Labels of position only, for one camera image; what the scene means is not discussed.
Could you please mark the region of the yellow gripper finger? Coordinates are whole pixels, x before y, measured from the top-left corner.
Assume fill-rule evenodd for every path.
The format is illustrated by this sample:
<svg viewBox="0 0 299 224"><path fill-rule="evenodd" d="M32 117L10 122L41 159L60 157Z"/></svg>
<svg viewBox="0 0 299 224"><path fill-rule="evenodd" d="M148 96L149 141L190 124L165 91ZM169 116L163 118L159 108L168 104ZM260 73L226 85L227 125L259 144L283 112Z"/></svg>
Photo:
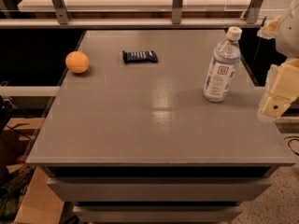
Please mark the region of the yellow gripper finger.
<svg viewBox="0 0 299 224"><path fill-rule="evenodd" d="M271 122L280 118L299 97L299 59L288 58L282 65L272 64L267 73L257 119Z"/></svg>
<svg viewBox="0 0 299 224"><path fill-rule="evenodd" d="M264 39L273 39L276 37L278 22L280 16L276 16L273 20L263 25L257 32L257 36Z"/></svg>

